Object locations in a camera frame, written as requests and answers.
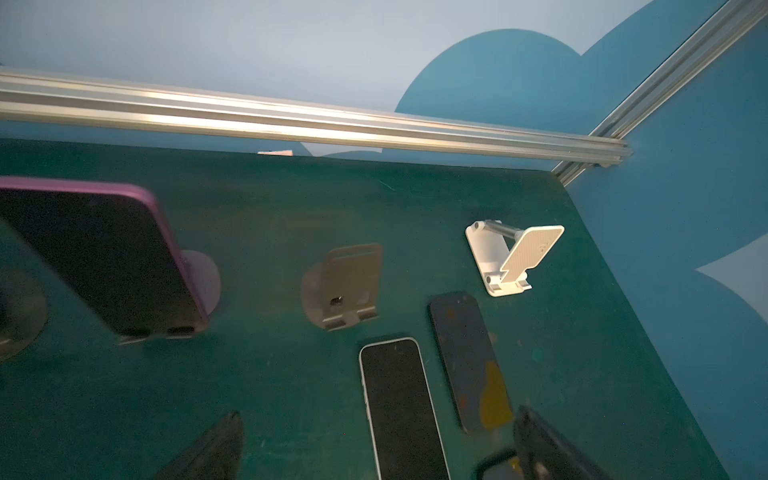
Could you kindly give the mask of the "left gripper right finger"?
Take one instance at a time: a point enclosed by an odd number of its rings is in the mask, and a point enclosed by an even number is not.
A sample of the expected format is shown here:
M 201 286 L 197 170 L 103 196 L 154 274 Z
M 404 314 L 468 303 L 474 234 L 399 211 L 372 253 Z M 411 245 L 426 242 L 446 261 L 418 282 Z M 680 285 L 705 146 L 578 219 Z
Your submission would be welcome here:
M 514 441 L 524 479 L 602 479 L 610 476 L 535 410 L 520 406 Z

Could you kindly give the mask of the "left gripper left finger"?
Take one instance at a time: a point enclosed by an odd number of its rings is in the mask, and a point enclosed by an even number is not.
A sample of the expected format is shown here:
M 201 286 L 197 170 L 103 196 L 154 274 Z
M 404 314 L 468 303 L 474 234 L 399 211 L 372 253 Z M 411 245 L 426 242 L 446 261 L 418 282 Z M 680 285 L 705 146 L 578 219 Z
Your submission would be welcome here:
M 152 479 L 236 479 L 244 444 L 242 417 L 238 411 L 229 411 Z

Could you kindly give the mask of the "phone white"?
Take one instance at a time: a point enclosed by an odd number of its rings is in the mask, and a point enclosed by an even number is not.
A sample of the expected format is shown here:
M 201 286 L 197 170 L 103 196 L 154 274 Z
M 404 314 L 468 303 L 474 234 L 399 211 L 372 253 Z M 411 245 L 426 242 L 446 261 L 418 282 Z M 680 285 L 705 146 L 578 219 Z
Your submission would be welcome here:
M 461 291 L 438 295 L 428 313 L 465 433 L 512 422 L 508 390 L 476 299 Z

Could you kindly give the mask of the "phone silver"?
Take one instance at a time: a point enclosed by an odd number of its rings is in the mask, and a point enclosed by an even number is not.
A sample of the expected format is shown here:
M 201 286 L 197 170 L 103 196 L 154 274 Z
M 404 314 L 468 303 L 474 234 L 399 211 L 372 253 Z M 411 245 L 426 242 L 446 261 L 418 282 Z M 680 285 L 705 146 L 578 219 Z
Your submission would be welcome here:
M 375 342 L 358 355 L 380 479 L 448 479 L 449 468 L 418 343 Z

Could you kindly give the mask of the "white stand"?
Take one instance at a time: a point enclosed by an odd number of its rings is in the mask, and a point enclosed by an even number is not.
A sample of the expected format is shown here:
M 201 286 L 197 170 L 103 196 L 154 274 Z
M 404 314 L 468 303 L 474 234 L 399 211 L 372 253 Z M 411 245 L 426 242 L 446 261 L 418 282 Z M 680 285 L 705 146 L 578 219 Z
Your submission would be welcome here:
M 465 229 L 484 287 L 491 297 L 532 288 L 527 272 L 536 268 L 565 232 L 562 225 L 518 229 L 497 220 L 478 220 Z

